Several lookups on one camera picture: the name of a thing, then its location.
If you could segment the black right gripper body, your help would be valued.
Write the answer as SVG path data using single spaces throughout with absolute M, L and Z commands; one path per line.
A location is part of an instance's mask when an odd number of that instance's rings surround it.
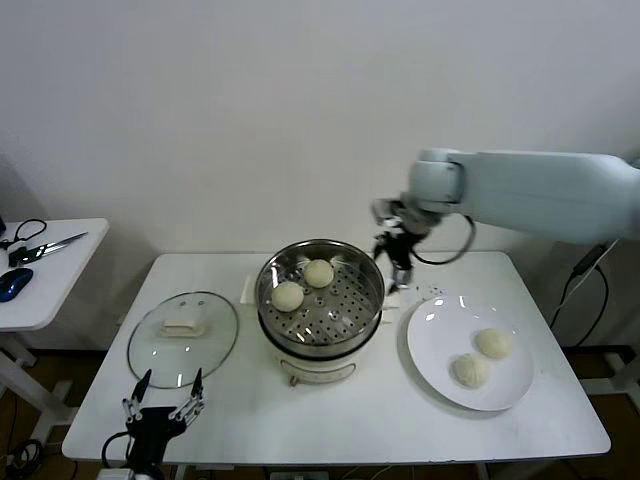
M 396 271 L 410 271 L 413 267 L 411 251 L 414 236 L 404 230 L 387 231 L 384 233 L 384 243 L 387 256 Z

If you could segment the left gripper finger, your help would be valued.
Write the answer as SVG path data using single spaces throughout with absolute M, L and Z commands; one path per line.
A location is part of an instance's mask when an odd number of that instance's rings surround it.
M 169 414 L 169 419 L 189 426 L 204 410 L 205 404 L 202 369 L 199 368 L 189 398 Z
M 125 412 L 127 423 L 132 423 L 133 421 L 142 419 L 140 405 L 149 386 L 151 375 L 152 370 L 148 369 L 143 375 L 142 379 L 136 383 L 132 394 L 128 398 L 124 398 L 122 400 L 122 406 Z

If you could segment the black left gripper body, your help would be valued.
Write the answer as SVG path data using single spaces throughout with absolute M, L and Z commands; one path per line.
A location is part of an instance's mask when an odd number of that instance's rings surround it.
M 187 424 L 184 419 L 169 418 L 173 407 L 145 407 L 142 417 L 126 426 L 133 445 L 127 460 L 130 463 L 161 463 L 168 443 L 182 435 Z

